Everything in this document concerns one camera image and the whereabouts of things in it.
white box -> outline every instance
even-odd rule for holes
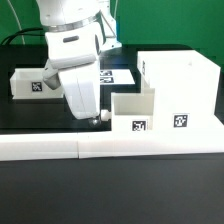
[[[50,89],[42,77],[42,68],[15,69],[10,79],[13,99],[47,99],[62,98],[63,89]]]

